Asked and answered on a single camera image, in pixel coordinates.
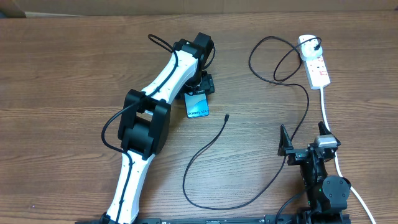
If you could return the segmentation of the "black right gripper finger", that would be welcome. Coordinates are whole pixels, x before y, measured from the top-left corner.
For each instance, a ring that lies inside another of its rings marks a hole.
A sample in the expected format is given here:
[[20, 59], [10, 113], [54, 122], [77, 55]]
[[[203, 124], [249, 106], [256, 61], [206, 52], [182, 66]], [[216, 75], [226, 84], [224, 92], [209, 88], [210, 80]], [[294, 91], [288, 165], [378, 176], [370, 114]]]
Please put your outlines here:
[[326, 127], [326, 125], [325, 125], [325, 123], [324, 123], [323, 121], [320, 121], [320, 122], [318, 123], [318, 129], [319, 129], [319, 133], [320, 133], [321, 136], [324, 136], [324, 135], [332, 135], [332, 136], [335, 138], [335, 140], [336, 140], [336, 145], [337, 145], [337, 146], [340, 146], [340, 145], [341, 145], [340, 140], [339, 140], [338, 138], [336, 138], [336, 137], [330, 132], [330, 130]]
[[294, 149], [292, 141], [289, 138], [285, 126], [282, 124], [280, 126], [280, 141], [277, 154], [279, 156], [286, 156]]

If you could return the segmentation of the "Samsung Galaxy smartphone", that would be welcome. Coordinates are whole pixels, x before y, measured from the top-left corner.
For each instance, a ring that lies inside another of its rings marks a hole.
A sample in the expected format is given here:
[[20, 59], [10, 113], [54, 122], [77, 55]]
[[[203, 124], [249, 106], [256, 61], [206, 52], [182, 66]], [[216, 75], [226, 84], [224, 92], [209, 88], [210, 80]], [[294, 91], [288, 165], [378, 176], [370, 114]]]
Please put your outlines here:
[[204, 93], [199, 95], [184, 94], [184, 98], [188, 118], [199, 118], [209, 115], [208, 102]]

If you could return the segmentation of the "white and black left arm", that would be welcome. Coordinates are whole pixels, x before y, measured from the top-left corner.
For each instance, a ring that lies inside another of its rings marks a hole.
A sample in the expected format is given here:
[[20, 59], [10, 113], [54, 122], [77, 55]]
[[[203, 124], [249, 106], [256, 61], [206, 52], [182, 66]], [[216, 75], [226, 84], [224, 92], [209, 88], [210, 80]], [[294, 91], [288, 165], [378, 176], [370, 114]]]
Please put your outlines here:
[[148, 38], [169, 51], [165, 68], [141, 91], [130, 90], [121, 111], [104, 125], [120, 118], [120, 147], [104, 145], [122, 154], [121, 173], [113, 201], [100, 223], [134, 223], [139, 214], [139, 201], [147, 171], [154, 157], [163, 149], [169, 134], [171, 105], [185, 100], [187, 116], [207, 116], [207, 96], [214, 93], [212, 76], [206, 71], [215, 56], [209, 35], [198, 33], [194, 41], [180, 39], [170, 45], [154, 34]]

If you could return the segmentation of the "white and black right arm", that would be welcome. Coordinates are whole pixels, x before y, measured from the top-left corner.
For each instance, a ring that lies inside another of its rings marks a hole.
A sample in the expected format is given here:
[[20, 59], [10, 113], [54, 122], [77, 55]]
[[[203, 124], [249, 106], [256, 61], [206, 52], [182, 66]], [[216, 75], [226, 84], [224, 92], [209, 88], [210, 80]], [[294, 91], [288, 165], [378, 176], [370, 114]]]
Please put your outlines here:
[[307, 196], [308, 207], [297, 210], [285, 223], [350, 223], [343, 210], [348, 207], [351, 182], [338, 175], [328, 175], [325, 163], [335, 158], [341, 142], [319, 122], [319, 135], [304, 149], [294, 149], [285, 129], [280, 127], [278, 155], [287, 159], [290, 166], [299, 166], [304, 189], [286, 201], [277, 212], [278, 223], [284, 208], [303, 194]]

